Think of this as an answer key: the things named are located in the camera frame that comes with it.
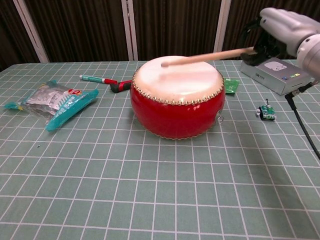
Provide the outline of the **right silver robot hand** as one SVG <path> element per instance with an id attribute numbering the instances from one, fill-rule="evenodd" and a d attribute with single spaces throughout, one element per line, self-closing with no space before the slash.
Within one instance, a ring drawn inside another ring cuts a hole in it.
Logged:
<path id="1" fill-rule="evenodd" d="M 300 44 L 308 37 L 320 34 L 320 22 L 293 11 L 267 7 L 259 17 L 245 25 L 238 44 L 243 47 L 249 33 L 256 28 L 261 34 L 253 49 L 256 54 L 242 53 L 240 58 L 250 66 L 288 54 L 297 58 Z"/>

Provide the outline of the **wooden drumstick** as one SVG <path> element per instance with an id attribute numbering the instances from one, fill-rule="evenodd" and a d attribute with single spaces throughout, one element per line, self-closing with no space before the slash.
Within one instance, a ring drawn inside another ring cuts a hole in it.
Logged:
<path id="1" fill-rule="evenodd" d="M 194 56 L 179 58 L 176 60 L 164 61 L 161 63 L 161 67 L 165 68 L 169 66 L 186 65 L 186 64 L 193 64 L 198 62 L 224 60 L 224 59 L 240 57 L 241 54 L 253 55 L 253 54 L 256 54 L 256 51 L 254 50 L 254 47 L 246 47 L 246 48 L 238 48 L 233 50 L 194 55 Z"/>

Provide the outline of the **red and white drum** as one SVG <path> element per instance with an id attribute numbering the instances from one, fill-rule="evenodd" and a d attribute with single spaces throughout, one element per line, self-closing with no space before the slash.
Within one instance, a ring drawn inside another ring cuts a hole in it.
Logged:
<path id="1" fill-rule="evenodd" d="M 203 134 L 219 121 L 226 90 L 223 75 L 202 61 L 162 67 L 179 55 L 157 57 L 140 66 L 132 77 L 130 102 L 141 125 L 167 139 Z"/>

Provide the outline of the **dark ribbed partition panel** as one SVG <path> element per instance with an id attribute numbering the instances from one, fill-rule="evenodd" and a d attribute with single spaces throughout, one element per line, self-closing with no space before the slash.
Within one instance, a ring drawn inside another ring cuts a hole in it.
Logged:
<path id="1" fill-rule="evenodd" d="M 222 49 L 240 48 L 239 40 L 245 25 L 268 7 L 296 12 L 320 22 L 320 0 L 231 0 Z"/>
<path id="2" fill-rule="evenodd" d="M 0 0 L 0 72 L 12 65 L 39 62 L 13 0 Z"/>
<path id="3" fill-rule="evenodd" d="M 24 0 L 50 62 L 127 61 L 121 0 Z"/>
<path id="4" fill-rule="evenodd" d="M 133 0 L 140 61 L 214 50 L 222 0 Z"/>

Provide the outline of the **silver product box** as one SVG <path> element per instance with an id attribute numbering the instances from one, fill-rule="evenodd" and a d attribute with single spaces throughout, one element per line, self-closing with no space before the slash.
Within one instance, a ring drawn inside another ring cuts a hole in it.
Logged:
<path id="1" fill-rule="evenodd" d="M 293 92 L 314 80 L 301 68 L 276 57 L 257 66 L 242 62 L 240 71 L 280 96 Z"/>

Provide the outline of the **green sachet packet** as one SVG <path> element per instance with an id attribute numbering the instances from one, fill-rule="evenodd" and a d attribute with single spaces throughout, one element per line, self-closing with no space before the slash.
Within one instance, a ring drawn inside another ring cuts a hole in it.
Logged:
<path id="1" fill-rule="evenodd" d="M 238 79 L 225 78 L 224 88 L 226 94 L 235 94 L 237 92 L 240 81 Z"/>

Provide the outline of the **small green circuit module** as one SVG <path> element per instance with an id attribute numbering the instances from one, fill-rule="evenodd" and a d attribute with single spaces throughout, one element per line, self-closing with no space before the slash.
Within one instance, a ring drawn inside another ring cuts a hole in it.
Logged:
<path id="1" fill-rule="evenodd" d="M 276 119 L 276 113 L 274 108 L 269 104 L 266 98 L 266 104 L 261 105 L 256 109 L 256 115 L 260 117 L 261 120 L 274 121 Z"/>

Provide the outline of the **red and black claw hammer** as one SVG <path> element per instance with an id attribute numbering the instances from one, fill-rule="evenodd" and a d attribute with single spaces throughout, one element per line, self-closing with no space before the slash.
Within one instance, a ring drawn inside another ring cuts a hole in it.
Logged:
<path id="1" fill-rule="evenodd" d="M 110 89 L 113 93 L 127 91 L 131 88 L 131 83 L 132 83 L 131 80 L 121 81 L 121 82 L 117 82 L 117 83 L 111 83 Z"/>

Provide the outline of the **green and red marker pen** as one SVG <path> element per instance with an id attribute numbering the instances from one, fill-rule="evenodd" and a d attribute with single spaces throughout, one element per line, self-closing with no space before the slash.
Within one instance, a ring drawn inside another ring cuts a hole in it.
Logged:
<path id="1" fill-rule="evenodd" d="M 118 84 L 116 80 L 109 79 L 109 78 L 102 78 L 102 77 L 89 76 L 89 75 L 83 75 L 83 74 L 80 75 L 79 78 L 83 81 L 88 81 L 88 82 L 103 83 L 108 85 Z"/>

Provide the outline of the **green checked tablecloth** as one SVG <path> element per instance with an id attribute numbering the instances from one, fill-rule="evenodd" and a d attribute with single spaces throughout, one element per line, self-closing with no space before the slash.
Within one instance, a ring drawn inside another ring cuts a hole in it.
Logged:
<path id="1" fill-rule="evenodd" d="M 320 240 L 320 160 L 284 97 L 216 61 L 239 80 L 223 120 L 190 139 L 160 138 L 133 115 L 118 81 L 139 62 L 13 65 L 0 72 L 0 240 Z M 56 80 L 99 90 L 55 132 L 4 109 Z M 268 103 L 276 119 L 261 120 Z"/>

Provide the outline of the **teal and silver snack bag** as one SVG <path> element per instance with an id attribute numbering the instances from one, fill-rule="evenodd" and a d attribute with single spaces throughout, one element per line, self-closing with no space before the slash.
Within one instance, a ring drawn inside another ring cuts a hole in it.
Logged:
<path id="1" fill-rule="evenodd" d="M 8 102 L 4 108 L 25 111 L 43 118 L 46 121 L 45 129 L 52 132 L 92 103 L 98 94 L 97 89 L 83 91 L 50 80 L 34 89 L 23 100 Z"/>

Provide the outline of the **white partition frame post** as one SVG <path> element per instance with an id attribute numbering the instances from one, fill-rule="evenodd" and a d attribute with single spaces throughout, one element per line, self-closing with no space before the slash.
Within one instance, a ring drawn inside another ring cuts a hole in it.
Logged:
<path id="1" fill-rule="evenodd" d="M 41 63 L 49 63 L 49 58 L 41 41 L 37 28 L 30 15 L 25 0 L 12 0 L 19 17 L 24 25 L 27 35 L 32 43 L 35 53 Z"/>
<path id="2" fill-rule="evenodd" d="M 123 23 L 125 30 L 127 54 L 129 61 L 138 61 L 138 46 L 135 26 L 133 0 L 121 0 Z"/>
<path id="3" fill-rule="evenodd" d="M 213 48 L 214 53 L 221 52 L 223 49 L 231 2 L 232 0 L 221 0 L 216 35 L 215 35 L 215 42 L 214 42 L 214 48 Z"/>

